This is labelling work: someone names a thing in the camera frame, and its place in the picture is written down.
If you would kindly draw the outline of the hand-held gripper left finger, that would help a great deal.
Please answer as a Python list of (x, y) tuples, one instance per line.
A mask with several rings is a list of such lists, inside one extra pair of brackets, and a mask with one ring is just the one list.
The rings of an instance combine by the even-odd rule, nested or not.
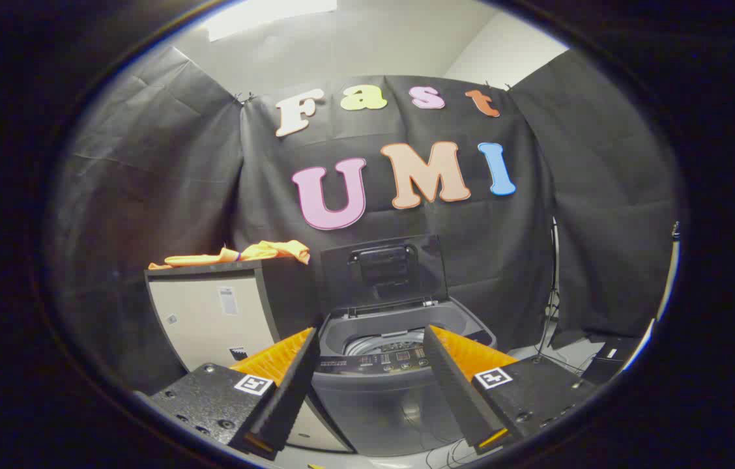
[(231, 366), (206, 363), (148, 397), (185, 434), (269, 461), (286, 446), (319, 359), (310, 327)]

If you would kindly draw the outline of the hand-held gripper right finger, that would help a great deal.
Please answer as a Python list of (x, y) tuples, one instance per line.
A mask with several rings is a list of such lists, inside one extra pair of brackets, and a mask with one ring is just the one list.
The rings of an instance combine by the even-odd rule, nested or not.
[(424, 351), (462, 437), (483, 455), (531, 439), (597, 391), (545, 356), (517, 360), (430, 324)]

